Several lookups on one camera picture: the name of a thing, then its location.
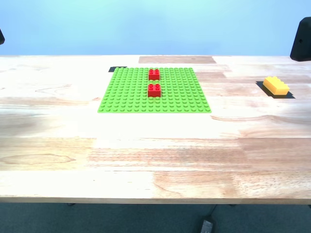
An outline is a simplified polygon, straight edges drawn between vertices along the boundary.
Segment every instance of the wood grain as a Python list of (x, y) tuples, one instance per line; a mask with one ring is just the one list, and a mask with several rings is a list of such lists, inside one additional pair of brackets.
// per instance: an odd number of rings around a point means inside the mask
[[(212, 113), (98, 114), (110, 66), (192, 67)], [(3, 56), (0, 201), (311, 204), (310, 116), (288, 57)]]
[(141, 56), (139, 63), (215, 64), (211, 56)]

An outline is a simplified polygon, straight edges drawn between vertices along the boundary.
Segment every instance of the blue wall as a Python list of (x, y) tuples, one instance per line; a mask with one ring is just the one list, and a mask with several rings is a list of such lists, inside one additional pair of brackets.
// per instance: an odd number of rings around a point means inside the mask
[(3, 0), (0, 54), (289, 55), (311, 0)]

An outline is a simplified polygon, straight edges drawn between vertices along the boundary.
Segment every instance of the green lego baseplate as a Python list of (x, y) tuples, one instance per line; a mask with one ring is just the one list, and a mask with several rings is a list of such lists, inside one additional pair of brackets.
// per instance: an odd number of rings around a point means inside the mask
[[(150, 69), (160, 80), (148, 80)], [(161, 85), (161, 97), (148, 97), (148, 84)], [(192, 68), (116, 68), (98, 113), (211, 113)]]

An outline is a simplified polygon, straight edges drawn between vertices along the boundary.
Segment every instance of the red lego brick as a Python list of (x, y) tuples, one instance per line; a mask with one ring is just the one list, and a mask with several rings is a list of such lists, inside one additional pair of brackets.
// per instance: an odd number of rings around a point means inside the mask
[(160, 80), (160, 70), (150, 69), (148, 73), (149, 80)]
[(148, 85), (148, 97), (161, 97), (161, 85), (149, 84)]

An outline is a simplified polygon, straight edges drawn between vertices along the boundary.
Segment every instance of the yellow lego brick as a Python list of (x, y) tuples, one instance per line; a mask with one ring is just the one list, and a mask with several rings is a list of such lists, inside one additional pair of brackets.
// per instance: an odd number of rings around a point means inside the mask
[(263, 85), (268, 88), (274, 95), (287, 95), (290, 88), (277, 77), (267, 77), (263, 81)]

